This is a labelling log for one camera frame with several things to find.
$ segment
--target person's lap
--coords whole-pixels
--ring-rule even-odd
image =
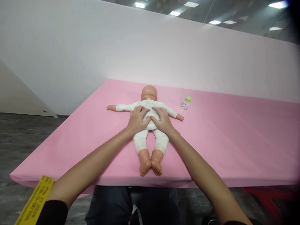
[[[96,186],[85,218],[88,225],[128,224],[132,205],[124,186]],[[143,224],[180,224],[177,193],[174,188],[145,187],[137,203]],[[134,213],[131,225],[138,224]]]

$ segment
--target yellow wristband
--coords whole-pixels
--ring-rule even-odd
[[[15,225],[35,225],[37,223],[53,182],[52,178],[42,176]]]

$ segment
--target doll leg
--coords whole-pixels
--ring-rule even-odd
[[[149,158],[148,147],[146,143],[146,137],[148,135],[148,130],[142,130],[133,136],[133,143],[135,151],[137,152],[138,158],[140,160],[140,175],[144,176],[151,168],[151,162]]]
[[[160,162],[163,160],[163,155],[169,143],[168,136],[159,129],[153,130],[156,138],[156,143],[151,156],[151,167],[155,175],[160,176],[163,172]]]

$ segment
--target green bottle cap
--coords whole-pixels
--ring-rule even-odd
[[[185,101],[186,101],[186,102],[191,102],[191,100],[192,100],[191,97],[186,97],[186,98],[185,98]]]

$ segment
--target ceiling light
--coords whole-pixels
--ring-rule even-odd
[[[237,23],[237,22],[234,22],[234,21],[231,21],[231,20],[228,20],[228,21],[225,21],[223,23],[227,23],[227,24],[234,24],[234,23]]]
[[[276,2],[276,3],[272,3],[269,5],[270,7],[273,7],[273,8],[286,8],[288,7],[288,2],[287,1],[281,1],[281,2]]]
[[[280,27],[271,27],[269,30],[270,31],[272,31],[272,30],[282,30],[282,28],[280,28]]]
[[[179,15],[180,15],[180,12],[172,11],[172,12],[170,13],[170,15],[172,15],[172,16],[179,16]]]
[[[139,7],[139,8],[145,8],[145,4],[143,4],[143,3],[138,3],[138,2],[136,2],[136,3],[135,3],[135,6],[136,6],[136,7]]]
[[[187,2],[187,3],[185,3],[184,5],[185,5],[185,6],[188,6],[188,7],[195,8],[195,7],[198,6],[199,4],[194,3],[194,2]]]
[[[217,20],[213,20],[213,21],[211,21],[211,22],[209,22],[209,23],[211,23],[211,24],[219,24],[219,23],[221,23],[220,21],[217,21]]]

